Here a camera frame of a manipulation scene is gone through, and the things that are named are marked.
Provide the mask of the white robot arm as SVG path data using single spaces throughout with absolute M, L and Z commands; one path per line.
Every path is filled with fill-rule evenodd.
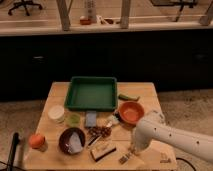
M 165 115 L 149 111 L 132 132 L 132 148 L 143 151 L 157 140 L 213 164 L 213 136 L 176 129 L 166 125 Z

